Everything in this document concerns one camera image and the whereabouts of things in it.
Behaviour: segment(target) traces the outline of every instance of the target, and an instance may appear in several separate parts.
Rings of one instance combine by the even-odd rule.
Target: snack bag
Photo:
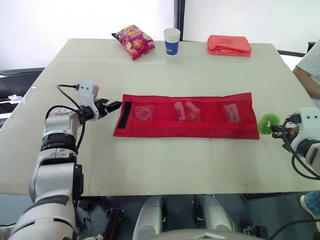
[[[127,26],[111,35],[128,51],[132,60],[136,60],[155,48],[152,38],[135,25]]]

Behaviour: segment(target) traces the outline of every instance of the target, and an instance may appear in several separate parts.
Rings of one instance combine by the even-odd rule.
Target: white wall
[[[154,40],[173,0],[0,0],[0,70],[45,67],[70,38],[111,39],[135,24]]]
[[[183,40],[206,42],[209,35],[306,53],[320,38],[320,0],[186,0]]]

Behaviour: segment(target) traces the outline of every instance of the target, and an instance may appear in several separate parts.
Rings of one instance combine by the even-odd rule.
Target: paper cup
[[[176,28],[167,28],[164,30],[165,51],[169,55],[178,53],[180,30]]]

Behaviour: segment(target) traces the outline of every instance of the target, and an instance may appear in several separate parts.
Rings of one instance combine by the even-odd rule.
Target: white table
[[[38,77],[0,130],[0,193],[27,194],[40,150],[45,114],[71,105],[56,84],[92,80],[99,97],[122,94],[226,96],[252,92],[258,120],[313,107],[301,84],[271,44],[253,43],[251,57],[215,56],[205,42],[180,42],[168,56],[164,42],[132,61],[116,40],[71,39]],[[76,98],[77,92],[68,91]],[[78,163],[84,196],[271,193],[318,190],[300,177],[280,139],[113,137],[120,110],[86,125]]]

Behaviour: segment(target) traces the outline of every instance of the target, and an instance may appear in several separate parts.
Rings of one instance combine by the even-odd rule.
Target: orange towel
[[[208,38],[209,54],[250,57],[251,51],[244,36],[210,35]]]

